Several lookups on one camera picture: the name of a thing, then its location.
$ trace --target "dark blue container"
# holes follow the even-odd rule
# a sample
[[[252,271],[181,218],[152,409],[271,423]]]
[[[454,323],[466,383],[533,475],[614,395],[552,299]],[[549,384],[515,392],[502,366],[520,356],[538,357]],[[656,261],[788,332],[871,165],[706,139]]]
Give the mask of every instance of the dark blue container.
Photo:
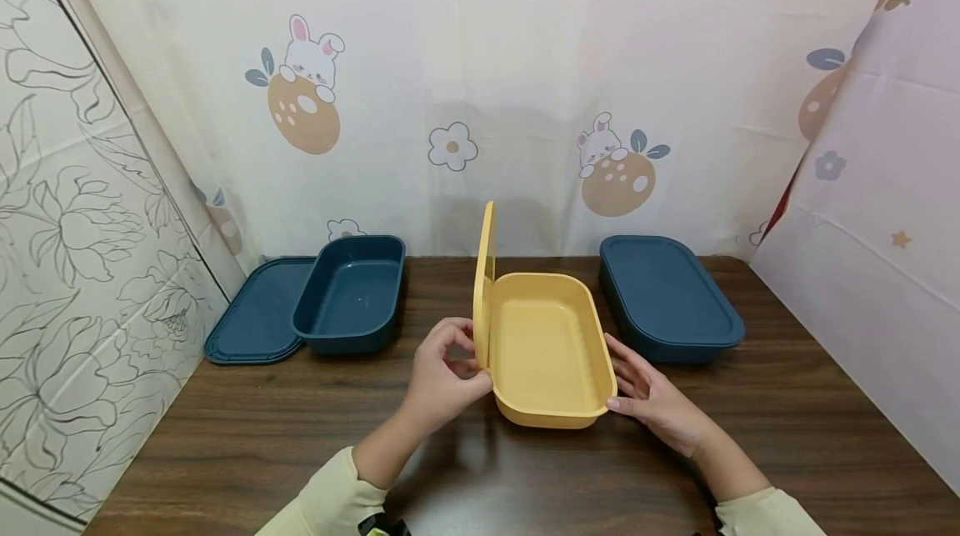
[[[303,286],[292,328],[314,353],[373,353],[393,335],[403,240],[358,235],[330,242]]]
[[[207,336],[207,358],[218,365],[259,365],[296,353],[302,341],[290,315],[315,260],[279,258],[254,269]]]
[[[737,346],[743,320],[693,251],[663,237],[600,244],[600,284],[620,338],[657,363],[709,363]]]

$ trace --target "wooden table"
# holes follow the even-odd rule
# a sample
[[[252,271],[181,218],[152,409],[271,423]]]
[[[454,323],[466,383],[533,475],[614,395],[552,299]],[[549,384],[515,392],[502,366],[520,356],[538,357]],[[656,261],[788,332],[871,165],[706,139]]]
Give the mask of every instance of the wooden table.
[[[709,367],[665,367],[830,536],[960,534],[960,502],[747,265],[705,264],[747,325]],[[593,291],[597,258],[499,258],[499,273],[564,272]],[[397,342],[372,358],[274,365],[204,360],[90,523],[97,534],[252,534],[318,467],[403,397],[419,340],[472,311],[474,260],[411,258]],[[714,534],[686,469],[611,414],[579,431],[519,428],[493,400],[418,450],[387,499],[415,536]]]

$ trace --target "dark blue lid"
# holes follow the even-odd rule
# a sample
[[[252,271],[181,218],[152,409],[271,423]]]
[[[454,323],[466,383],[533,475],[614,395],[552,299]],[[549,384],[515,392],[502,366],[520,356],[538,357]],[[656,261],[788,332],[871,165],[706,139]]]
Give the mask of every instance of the dark blue lid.
[[[220,365],[265,364],[290,357],[302,340],[290,326],[315,257],[278,258],[253,270],[203,347]]]
[[[731,347],[743,320],[693,251],[663,237],[620,235],[600,244],[602,263],[634,328],[673,345]]]

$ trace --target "person's left hand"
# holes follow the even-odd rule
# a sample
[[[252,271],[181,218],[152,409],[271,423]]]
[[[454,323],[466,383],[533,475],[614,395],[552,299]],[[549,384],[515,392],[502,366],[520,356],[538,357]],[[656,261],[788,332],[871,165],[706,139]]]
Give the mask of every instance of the person's left hand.
[[[430,330],[414,354],[414,370],[398,414],[410,418],[425,434],[435,433],[493,390],[487,370],[478,371],[475,358],[451,360],[454,345],[474,353],[473,321],[447,317]]]

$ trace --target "yellow lid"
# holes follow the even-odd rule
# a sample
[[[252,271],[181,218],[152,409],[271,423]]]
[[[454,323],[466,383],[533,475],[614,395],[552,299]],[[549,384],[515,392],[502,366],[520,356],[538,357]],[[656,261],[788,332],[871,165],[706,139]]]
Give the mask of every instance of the yellow lid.
[[[493,220],[493,201],[487,203],[482,214],[480,231],[480,252],[477,255],[477,274],[473,282],[473,346],[476,349],[477,364],[486,369],[490,360],[490,315],[494,272],[494,258],[497,246],[494,237],[497,223]]]

